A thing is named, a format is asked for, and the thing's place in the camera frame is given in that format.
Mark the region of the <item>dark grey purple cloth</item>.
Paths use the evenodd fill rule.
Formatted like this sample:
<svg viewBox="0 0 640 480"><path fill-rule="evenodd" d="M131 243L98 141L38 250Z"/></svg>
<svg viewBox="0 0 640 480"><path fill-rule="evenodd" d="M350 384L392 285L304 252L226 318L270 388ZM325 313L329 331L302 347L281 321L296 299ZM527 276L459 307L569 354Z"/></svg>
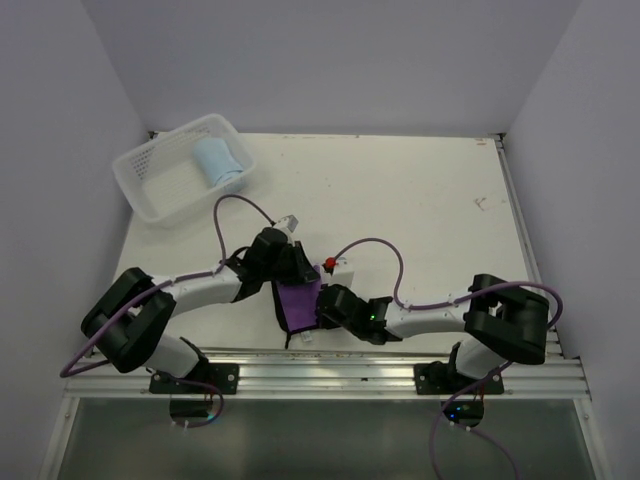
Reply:
<svg viewBox="0 0 640 480"><path fill-rule="evenodd" d="M309 284L295 286L271 283L275 317L285 333L285 350L289 349L294 335L319 329L316 301L321 286L321 278Z"/></svg>

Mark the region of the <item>light blue towel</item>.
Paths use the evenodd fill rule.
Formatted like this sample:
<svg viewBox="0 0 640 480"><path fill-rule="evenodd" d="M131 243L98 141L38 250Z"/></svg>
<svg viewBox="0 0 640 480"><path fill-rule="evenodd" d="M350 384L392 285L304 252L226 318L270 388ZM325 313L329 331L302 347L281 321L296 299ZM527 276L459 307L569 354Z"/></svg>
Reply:
<svg viewBox="0 0 640 480"><path fill-rule="evenodd" d="M195 143L193 157L212 188L236 193L243 188L239 176L244 167L234 158L225 140L204 138Z"/></svg>

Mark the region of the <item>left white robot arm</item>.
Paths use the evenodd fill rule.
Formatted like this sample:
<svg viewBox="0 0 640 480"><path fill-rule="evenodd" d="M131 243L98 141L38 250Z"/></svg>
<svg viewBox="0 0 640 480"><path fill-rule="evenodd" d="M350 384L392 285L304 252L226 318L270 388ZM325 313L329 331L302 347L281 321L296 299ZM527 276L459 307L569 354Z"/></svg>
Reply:
<svg viewBox="0 0 640 480"><path fill-rule="evenodd" d="M81 332L119 372L146 367L193 393L207 383L207 360L192 342L165 333L172 318L243 301L265 283L307 297L318 291L320 279L299 241L266 227L211 270L164 278L127 269L85 316Z"/></svg>

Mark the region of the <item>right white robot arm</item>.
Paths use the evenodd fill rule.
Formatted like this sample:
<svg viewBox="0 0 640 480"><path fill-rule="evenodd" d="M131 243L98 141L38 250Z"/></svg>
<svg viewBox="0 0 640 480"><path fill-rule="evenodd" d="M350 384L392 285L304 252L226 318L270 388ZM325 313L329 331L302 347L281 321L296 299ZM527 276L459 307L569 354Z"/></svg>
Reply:
<svg viewBox="0 0 640 480"><path fill-rule="evenodd" d="M550 305L531 282L474 277L468 293L426 306L404 307L390 297L364 300L343 285L322 289L316 314L361 341L385 345L436 333L465 333L449 355L445 379L468 392L481 378L511 362L541 365L546 358Z"/></svg>

